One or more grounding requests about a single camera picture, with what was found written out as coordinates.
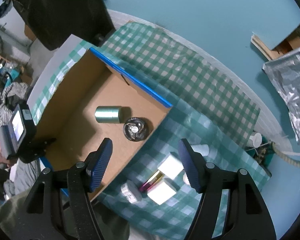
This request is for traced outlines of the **white square adapter box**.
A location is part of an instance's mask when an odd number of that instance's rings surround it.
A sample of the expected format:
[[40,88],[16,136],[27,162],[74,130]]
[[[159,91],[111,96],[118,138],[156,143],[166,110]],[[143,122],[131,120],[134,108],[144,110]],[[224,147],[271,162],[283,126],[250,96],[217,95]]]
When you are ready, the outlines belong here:
[[147,191],[147,196],[156,204],[161,205],[177,193],[166,179],[159,181]]

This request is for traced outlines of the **round black fan disc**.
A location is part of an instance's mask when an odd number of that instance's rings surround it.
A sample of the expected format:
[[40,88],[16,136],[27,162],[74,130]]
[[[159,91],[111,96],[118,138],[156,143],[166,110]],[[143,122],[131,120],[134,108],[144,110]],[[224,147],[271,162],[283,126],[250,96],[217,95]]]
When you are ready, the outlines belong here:
[[129,141],[143,141],[149,135],[149,127],[142,118],[131,117],[125,122],[123,133]]

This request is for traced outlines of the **silver foil sheet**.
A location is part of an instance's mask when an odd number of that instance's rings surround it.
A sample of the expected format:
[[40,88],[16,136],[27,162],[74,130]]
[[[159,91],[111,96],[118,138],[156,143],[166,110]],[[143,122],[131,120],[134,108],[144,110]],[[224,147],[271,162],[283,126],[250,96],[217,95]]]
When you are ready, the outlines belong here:
[[296,141],[300,145],[300,47],[264,63],[262,70],[285,102]]

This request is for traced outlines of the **cardboard pieces stack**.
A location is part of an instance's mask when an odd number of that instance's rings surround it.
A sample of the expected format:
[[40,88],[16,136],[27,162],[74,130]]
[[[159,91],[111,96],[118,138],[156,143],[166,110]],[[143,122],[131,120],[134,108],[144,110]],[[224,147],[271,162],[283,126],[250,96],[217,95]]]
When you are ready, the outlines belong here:
[[250,42],[266,57],[268,61],[278,59],[284,55],[284,53],[278,49],[270,50],[255,34],[251,36]]

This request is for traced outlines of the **white cup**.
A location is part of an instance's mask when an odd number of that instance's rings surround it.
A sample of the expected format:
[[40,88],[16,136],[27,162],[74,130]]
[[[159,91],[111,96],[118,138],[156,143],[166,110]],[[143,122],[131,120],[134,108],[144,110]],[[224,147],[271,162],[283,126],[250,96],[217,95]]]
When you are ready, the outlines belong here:
[[247,146],[258,148],[262,144],[262,135],[258,132],[253,132],[248,139]]

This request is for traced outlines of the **green checkered tablecloth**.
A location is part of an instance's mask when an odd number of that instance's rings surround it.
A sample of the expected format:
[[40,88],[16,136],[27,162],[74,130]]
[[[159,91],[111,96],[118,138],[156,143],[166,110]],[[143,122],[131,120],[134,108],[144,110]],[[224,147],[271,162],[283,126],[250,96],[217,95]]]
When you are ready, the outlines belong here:
[[141,230],[183,239],[200,195],[181,176],[173,181],[176,194],[161,205],[150,198],[130,204],[120,190],[127,180],[148,178],[181,138],[208,145],[207,161],[229,171],[244,168],[264,187],[269,176],[244,150],[260,110],[225,74],[164,31],[137,22],[117,29],[98,51],[172,104],[158,130],[99,196],[106,207]]

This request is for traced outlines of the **green metallic cylinder can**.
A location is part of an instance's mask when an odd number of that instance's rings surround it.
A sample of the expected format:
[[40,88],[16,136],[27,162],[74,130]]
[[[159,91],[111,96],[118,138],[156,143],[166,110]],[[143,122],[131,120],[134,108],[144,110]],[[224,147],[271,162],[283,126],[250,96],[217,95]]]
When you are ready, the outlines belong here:
[[121,107],[98,106],[94,116],[98,123],[119,124],[121,122]]

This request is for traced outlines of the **striped cloth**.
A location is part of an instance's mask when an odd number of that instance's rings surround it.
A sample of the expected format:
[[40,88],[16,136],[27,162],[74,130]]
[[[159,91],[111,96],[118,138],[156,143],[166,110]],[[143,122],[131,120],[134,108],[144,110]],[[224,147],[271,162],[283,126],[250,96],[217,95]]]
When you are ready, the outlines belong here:
[[17,104],[27,102],[30,91],[28,84],[13,82],[0,92],[0,127],[9,123]]

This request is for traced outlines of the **blue-edged cardboard box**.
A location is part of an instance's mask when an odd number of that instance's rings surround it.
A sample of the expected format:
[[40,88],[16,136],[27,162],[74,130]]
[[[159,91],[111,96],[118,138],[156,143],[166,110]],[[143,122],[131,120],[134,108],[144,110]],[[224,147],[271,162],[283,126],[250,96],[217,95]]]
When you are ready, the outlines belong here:
[[122,124],[97,122],[99,106],[123,107],[127,117],[145,119],[151,131],[172,108],[165,98],[94,48],[69,69],[47,102],[36,138],[55,138],[45,155],[45,165],[55,171],[85,160],[104,138],[112,140],[111,159],[90,199],[96,198],[143,146],[143,141],[132,142],[124,136]]

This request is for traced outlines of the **white oval case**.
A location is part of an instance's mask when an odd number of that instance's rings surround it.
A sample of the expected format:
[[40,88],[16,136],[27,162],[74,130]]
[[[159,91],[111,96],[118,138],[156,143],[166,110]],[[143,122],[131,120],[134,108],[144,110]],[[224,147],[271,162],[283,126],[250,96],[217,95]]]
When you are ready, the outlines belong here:
[[121,193],[131,204],[140,202],[142,200],[140,191],[130,180],[127,180],[124,184],[121,185]]

